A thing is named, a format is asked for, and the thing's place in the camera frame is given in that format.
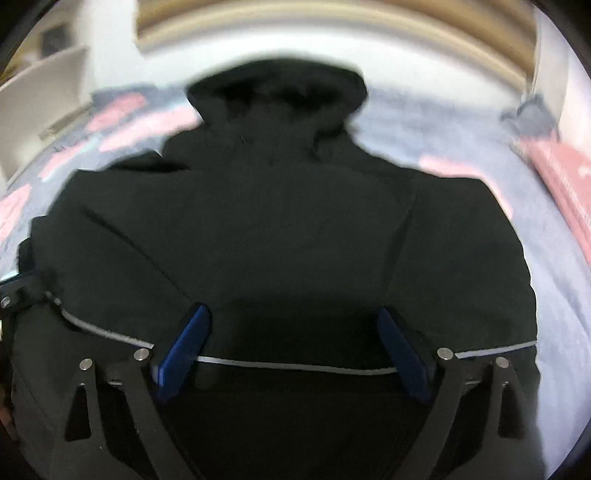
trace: bed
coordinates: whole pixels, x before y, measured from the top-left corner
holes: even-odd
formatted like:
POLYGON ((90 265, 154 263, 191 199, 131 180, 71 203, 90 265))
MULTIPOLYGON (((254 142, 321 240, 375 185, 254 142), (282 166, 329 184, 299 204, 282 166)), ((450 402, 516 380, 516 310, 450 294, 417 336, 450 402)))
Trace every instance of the bed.
MULTIPOLYGON (((47 211, 74 169, 99 169, 126 155, 158 151, 165 138, 200 122, 179 87, 96 93, 88 119, 43 151, 0 202, 1 277, 14 274, 29 221, 47 211)), ((349 125, 358 144, 389 161, 482 179, 511 219, 537 296, 538 426, 548 473, 591 417, 591 380, 580 374, 591 364, 591 272, 543 182, 511 146, 517 137, 543 137, 554 127, 539 98, 519 114, 501 115, 375 88, 349 125)))

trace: black hoodie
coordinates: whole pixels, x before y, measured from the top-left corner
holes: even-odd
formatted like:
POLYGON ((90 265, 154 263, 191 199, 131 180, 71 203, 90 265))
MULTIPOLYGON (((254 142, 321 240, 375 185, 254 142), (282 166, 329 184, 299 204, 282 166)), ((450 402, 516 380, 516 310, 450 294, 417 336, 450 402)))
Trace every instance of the black hoodie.
MULTIPOLYGON (((375 331, 386 305, 434 348, 516 350, 535 390, 535 348, 518 348, 535 341, 535 297, 510 222, 479 180, 357 147, 345 120, 366 98, 359 75, 265 60, 187 96, 202 126, 170 138, 162 156, 77 172, 33 221, 27 248, 66 312, 59 324, 157 344, 199 301, 213 318, 203 357, 370 371, 391 367, 375 331)), ((27 381, 54 419, 98 340, 49 324, 20 320, 15 363, 38 378, 30 345, 67 351, 42 368, 51 401, 27 381)), ((100 341, 104 362, 124 355, 100 341)), ((163 415, 213 479, 380 478, 428 410, 395 375, 342 378, 199 363, 193 389, 163 415)))

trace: white wall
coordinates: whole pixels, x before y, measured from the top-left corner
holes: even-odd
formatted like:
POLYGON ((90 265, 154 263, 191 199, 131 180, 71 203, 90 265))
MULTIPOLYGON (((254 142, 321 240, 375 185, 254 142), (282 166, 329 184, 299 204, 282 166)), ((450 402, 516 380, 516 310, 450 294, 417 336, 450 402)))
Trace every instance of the white wall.
POLYGON ((187 38, 141 54, 134 45, 135 0, 84 0, 78 30, 90 44, 89 87, 189 79, 262 54, 312 55, 357 66, 366 80, 458 105, 517 106, 520 93, 440 48, 366 27, 268 22, 187 38))

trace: screw head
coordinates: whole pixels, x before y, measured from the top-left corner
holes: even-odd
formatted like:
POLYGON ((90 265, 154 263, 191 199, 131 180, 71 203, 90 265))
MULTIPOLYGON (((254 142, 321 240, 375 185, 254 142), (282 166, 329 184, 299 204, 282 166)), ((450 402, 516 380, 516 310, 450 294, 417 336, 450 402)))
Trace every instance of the screw head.
POLYGON ((453 358, 453 352, 449 348, 441 347, 437 350, 437 356, 441 360, 451 360, 453 358))
POLYGON ((139 350, 136 350, 134 352, 134 358, 140 362, 142 360, 146 360, 149 356, 150 356, 150 350, 148 350, 147 348, 140 348, 139 350))
POLYGON ((90 367, 92 367, 92 360, 90 358, 85 358, 82 360, 82 362, 80 362, 80 370, 86 371, 90 367))
POLYGON ((498 356, 495 359, 495 363, 501 368, 509 367, 509 360, 507 360, 504 356, 498 356))

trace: wooden bed frame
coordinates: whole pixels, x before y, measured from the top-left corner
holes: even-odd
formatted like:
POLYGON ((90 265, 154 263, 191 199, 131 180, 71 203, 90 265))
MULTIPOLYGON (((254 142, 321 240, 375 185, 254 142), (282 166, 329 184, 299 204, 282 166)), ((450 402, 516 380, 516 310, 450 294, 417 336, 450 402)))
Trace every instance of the wooden bed frame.
POLYGON ((138 46, 256 20, 324 19, 401 31, 442 46, 519 90, 535 73, 537 25, 524 0, 139 0, 138 46))

